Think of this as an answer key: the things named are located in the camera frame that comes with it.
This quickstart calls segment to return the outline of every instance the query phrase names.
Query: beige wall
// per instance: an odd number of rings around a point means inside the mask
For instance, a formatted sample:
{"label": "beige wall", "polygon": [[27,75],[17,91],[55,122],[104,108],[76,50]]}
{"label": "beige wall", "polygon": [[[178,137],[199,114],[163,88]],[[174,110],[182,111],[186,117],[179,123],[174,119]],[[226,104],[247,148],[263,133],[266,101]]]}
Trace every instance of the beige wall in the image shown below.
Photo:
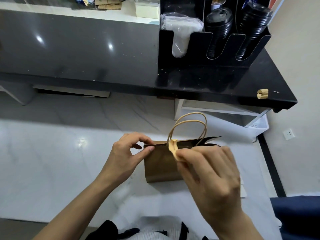
{"label": "beige wall", "polygon": [[[266,49],[298,100],[265,133],[287,195],[320,193],[320,0],[285,0]],[[291,128],[296,138],[286,141]]]}

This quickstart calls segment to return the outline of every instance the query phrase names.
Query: electrical socket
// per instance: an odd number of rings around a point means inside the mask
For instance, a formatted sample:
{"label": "electrical socket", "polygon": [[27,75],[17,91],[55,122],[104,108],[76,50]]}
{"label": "electrical socket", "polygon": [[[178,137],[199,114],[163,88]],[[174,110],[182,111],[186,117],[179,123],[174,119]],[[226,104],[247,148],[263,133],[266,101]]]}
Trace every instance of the electrical socket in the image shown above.
{"label": "electrical socket", "polygon": [[294,133],[292,132],[292,129],[286,129],[284,132],[283,132],[283,135],[285,137],[286,140],[290,140],[292,138],[294,138]]}

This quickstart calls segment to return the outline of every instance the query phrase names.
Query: black countertop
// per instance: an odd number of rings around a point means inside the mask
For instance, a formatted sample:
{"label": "black countertop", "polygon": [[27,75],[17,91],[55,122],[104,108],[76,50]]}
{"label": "black countertop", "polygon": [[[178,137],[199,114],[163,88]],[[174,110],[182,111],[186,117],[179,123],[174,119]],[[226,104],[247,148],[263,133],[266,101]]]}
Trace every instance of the black countertop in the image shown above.
{"label": "black countertop", "polygon": [[[289,109],[263,50],[249,69],[158,69],[159,26],[0,10],[0,80]],[[257,99],[259,89],[268,99]]]}

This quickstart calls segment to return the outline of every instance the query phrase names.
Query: forearm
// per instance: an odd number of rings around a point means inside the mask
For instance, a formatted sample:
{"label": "forearm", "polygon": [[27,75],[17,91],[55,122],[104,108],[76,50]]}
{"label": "forearm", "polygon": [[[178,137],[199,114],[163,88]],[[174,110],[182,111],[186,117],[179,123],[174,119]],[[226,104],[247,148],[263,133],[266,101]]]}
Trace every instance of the forearm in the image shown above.
{"label": "forearm", "polygon": [[216,231],[216,234],[220,240],[263,240],[250,217],[245,213],[230,226],[226,226],[226,229]]}
{"label": "forearm", "polygon": [[95,180],[44,227],[34,240],[79,239],[114,188],[111,183],[102,184]]}

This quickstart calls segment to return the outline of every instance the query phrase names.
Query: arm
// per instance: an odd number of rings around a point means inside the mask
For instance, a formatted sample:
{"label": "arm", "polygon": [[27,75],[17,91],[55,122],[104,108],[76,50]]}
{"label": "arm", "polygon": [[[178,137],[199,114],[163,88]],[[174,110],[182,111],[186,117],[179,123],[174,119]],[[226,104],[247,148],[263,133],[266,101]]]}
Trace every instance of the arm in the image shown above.
{"label": "arm", "polygon": [[178,170],[219,239],[263,240],[242,211],[240,173],[228,147],[196,146],[180,149],[176,155],[187,162],[178,161]]}
{"label": "arm", "polygon": [[138,141],[153,144],[149,137],[141,133],[124,134],[113,144],[106,164],[94,182],[50,221],[34,240],[79,239],[108,195],[126,181],[136,166],[154,149],[154,146],[149,146],[132,155],[130,148],[141,149]]}

